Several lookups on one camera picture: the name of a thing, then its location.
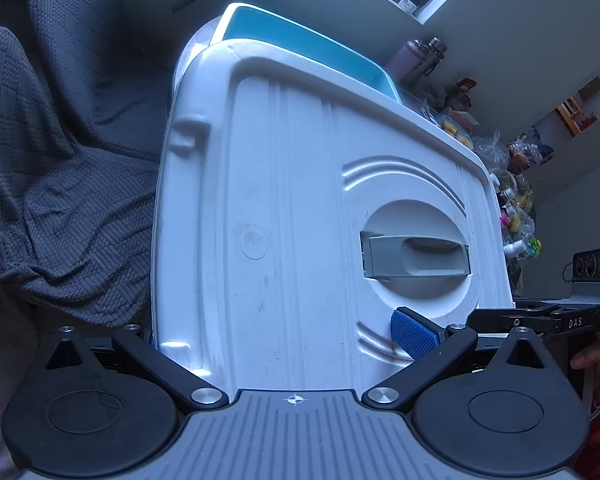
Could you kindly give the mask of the plate of apple slices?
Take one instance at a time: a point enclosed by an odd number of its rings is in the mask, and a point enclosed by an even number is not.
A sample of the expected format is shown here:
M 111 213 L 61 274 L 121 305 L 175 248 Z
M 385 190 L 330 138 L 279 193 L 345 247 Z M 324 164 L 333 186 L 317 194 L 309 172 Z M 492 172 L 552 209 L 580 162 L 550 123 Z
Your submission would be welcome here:
M 466 148 L 469 148 L 471 151 L 475 149 L 474 140 L 472 140 L 471 133 L 456 119 L 447 114 L 440 113 L 437 114 L 436 121 L 439 127 L 449 136 L 452 136 L 455 140 L 465 145 Z

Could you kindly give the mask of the steel thermos bottle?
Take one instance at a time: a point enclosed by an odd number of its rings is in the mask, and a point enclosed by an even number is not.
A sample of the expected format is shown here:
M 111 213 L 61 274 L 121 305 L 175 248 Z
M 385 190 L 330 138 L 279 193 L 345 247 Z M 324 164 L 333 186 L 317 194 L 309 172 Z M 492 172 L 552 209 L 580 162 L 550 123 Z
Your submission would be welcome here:
M 444 59 L 446 43 L 440 38 L 433 36 L 426 44 L 425 57 L 416 70 L 416 77 L 428 77 L 436 66 Z

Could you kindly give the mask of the grey covered chair far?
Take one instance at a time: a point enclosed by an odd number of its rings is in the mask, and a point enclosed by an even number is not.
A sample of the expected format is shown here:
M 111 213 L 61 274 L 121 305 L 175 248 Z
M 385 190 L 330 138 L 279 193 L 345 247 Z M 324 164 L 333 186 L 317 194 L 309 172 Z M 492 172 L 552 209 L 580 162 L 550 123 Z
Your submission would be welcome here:
M 29 0 L 42 66 L 81 144 L 156 162 L 171 75 L 135 41 L 123 0 Z

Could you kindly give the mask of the white spray bottle blue print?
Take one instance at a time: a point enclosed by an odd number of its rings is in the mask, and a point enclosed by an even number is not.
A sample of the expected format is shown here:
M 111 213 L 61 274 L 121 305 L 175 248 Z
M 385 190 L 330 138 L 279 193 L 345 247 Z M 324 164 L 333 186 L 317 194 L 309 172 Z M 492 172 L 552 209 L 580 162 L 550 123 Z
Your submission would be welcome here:
M 507 260 L 518 258 L 527 251 L 527 242 L 525 240 L 516 240 L 516 242 L 506 244 L 503 247 L 504 256 Z

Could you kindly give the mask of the grey covered chair near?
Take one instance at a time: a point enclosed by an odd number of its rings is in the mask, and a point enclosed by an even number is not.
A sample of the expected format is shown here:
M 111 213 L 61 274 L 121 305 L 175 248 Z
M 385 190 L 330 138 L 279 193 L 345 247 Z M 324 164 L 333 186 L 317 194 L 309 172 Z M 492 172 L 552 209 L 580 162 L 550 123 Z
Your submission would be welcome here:
M 157 166 L 61 127 L 17 37 L 0 27 L 0 285 L 102 326 L 150 300 Z

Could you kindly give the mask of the teal plastic storage bin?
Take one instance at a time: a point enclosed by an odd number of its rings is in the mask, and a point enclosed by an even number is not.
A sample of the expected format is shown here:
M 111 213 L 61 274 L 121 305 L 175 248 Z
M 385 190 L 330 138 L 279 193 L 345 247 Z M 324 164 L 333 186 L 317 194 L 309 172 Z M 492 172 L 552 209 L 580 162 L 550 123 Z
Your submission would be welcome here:
M 258 6 L 235 2 L 225 9 L 211 43 L 233 39 L 257 40 L 297 53 L 402 103 L 396 85 L 378 64 L 329 36 Z

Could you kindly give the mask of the pink water bottle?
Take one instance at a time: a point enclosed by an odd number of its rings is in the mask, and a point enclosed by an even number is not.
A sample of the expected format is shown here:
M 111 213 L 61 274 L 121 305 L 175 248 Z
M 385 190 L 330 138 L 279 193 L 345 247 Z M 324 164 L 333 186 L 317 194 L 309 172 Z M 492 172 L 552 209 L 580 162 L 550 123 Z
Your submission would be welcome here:
M 410 74 L 426 56 L 426 46 L 419 40 L 408 40 L 384 65 L 385 72 L 397 84 Z

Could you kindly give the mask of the white bin lid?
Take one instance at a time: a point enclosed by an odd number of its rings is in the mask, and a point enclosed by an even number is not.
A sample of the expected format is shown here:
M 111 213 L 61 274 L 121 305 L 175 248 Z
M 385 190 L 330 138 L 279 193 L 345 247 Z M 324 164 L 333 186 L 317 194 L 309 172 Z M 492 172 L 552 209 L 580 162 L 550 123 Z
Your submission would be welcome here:
M 157 348 L 228 394 L 363 392 L 440 325 L 513 303 L 500 206 L 464 145 L 304 56 L 225 40 L 181 74 L 151 249 Z

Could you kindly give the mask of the white device on windowsill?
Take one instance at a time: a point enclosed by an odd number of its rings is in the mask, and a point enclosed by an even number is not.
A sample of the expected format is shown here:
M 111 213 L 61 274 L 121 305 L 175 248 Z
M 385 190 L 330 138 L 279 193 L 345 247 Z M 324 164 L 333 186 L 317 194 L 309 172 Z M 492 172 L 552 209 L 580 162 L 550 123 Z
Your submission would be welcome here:
M 407 14 L 413 14 L 417 10 L 416 4 L 411 0 L 400 0 L 399 6 Z

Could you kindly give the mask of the grey covered chair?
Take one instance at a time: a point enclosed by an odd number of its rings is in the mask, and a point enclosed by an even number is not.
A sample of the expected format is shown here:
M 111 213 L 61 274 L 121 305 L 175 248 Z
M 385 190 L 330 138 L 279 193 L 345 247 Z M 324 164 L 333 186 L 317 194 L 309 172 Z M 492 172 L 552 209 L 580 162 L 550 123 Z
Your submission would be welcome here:
M 156 162 L 171 75 L 135 41 L 123 0 L 29 0 L 42 66 L 81 144 Z
M 157 166 L 61 127 L 17 37 L 0 27 L 0 285 L 102 326 L 150 300 Z

